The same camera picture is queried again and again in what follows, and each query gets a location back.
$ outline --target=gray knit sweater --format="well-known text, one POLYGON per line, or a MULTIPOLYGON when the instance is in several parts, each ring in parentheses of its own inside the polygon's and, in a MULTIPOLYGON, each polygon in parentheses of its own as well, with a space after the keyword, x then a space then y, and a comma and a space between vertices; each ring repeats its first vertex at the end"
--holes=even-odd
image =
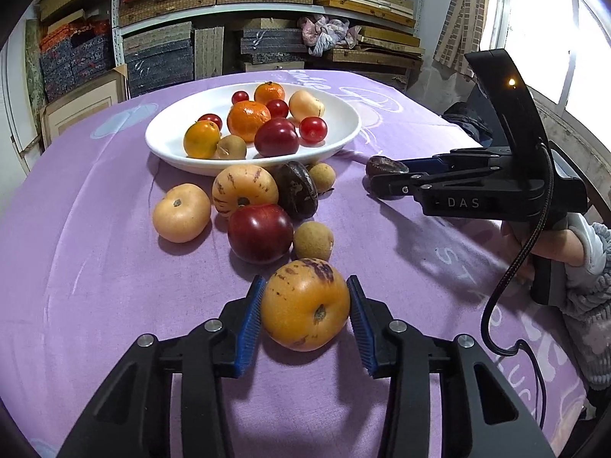
POLYGON ((569 229, 584 245, 585 263, 566 265, 566 303, 561 308, 579 366, 595 390, 611 386, 611 232, 569 215, 569 229))

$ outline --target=purple tablecloth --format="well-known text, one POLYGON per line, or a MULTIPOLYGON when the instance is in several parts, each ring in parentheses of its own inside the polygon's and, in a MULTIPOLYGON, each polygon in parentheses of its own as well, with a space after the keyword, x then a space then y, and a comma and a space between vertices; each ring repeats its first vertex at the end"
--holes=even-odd
MULTIPOLYGON (((390 203, 363 189, 373 154, 413 158, 474 146, 458 127, 392 88, 361 76, 279 71, 217 77, 138 97, 71 127, 37 163, 0 223, 0 396, 25 436, 53 457, 82 408, 138 335, 184 335, 245 294, 261 272, 232 258, 222 221, 194 242, 158 239, 151 208, 184 182, 210 194, 212 179, 149 153, 144 132, 161 108, 189 94, 248 81, 318 87, 349 101, 363 130, 329 163, 335 191, 316 220, 335 234, 331 261, 365 292, 427 335, 468 332, 479 342, 483 305, 503 264, 498 223, 425 217, 411 198, 390 203)), ((269 276, 276 267, 263 270, 269 276)), ((566 442, 585 396, 557 311, 512 285, 491 330, 500 345, 531 342, 548 388, 545 434, 566 442)), ((501 370, 535 409, 535 378, 522 355, 501 370)), ((294 353, 262 336, 253 368, 223 382, 236 457, 377 456, 387 383, 361 368, 349 328, 318 352, 294 353)), ((430 456, 441 449, 432 383, 430 456)), ((172 412, 176 430, 178 416, 172 412)), ((179 433, 172 443, 179 449, 179 433)))

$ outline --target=brown checkered curtain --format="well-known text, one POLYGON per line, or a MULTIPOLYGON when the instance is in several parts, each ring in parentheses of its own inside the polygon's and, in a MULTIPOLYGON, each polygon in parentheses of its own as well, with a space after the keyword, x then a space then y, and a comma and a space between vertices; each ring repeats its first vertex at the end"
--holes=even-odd
POLYGON ((461 74, 473 76, 464 54, 479 49, 487 0, 451 0, 439 37, 435 60, 461 74))

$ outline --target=metal screw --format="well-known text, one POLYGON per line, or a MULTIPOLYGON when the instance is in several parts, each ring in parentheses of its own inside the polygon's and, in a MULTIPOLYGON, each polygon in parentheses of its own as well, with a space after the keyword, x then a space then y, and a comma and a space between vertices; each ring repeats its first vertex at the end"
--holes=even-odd
POLYGON ((471 348, 475 345, 475 339, 468 334, 460 334, 458 336, 458 344, 460 344, 463 348, 471 348))
POLYGON ((212 319, 204 324, 204 329, 208 332, 216 332, 223 328, 223 323, 218 319, 212 319))
POLYGON ((142 334, 142 336, 140 336, 136 342, 138 343, 138 346, 148 348, 155 342, 155 338, 152 334, 142 334))
POLYGON ((388 327, 392 332, 405 332, 407 330, 407 324, 402 320, 393 320, 388 327))

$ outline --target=white plate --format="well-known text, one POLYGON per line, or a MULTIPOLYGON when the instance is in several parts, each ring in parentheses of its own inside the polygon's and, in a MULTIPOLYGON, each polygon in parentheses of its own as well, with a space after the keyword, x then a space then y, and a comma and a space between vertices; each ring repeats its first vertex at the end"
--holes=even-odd
POLYGON ((221 135, 227 136, 229 130, 225 125, 227 113, 231 107, 231 96, 235 91, 246 91, 250 99, 259 82, 222 86, 200 93, 192 94, 160 111, 151 120, 145 138, 150 150, 162 160, 176 168, 191 172, 215 176, 224 168, 237 163, 255 163, 269 167, 297 160, 303 164, 320 162, 334 155, 346 143, 350 142, 360 131, 360 117, 357 111, 337 96, 312 88, 295 84, 282 84, 286 92, 286 101, 298 90, 307 90, 325 105, 325 119, 329 132, 322 143, 316 146, 300 145, 297 153, 273 158, 261 158, 257 150, 249 144, 246 160, 198 160, 187 158, 183 149, 183 137, 187 129, 203 114, 215 113, 223 120, 221 135))

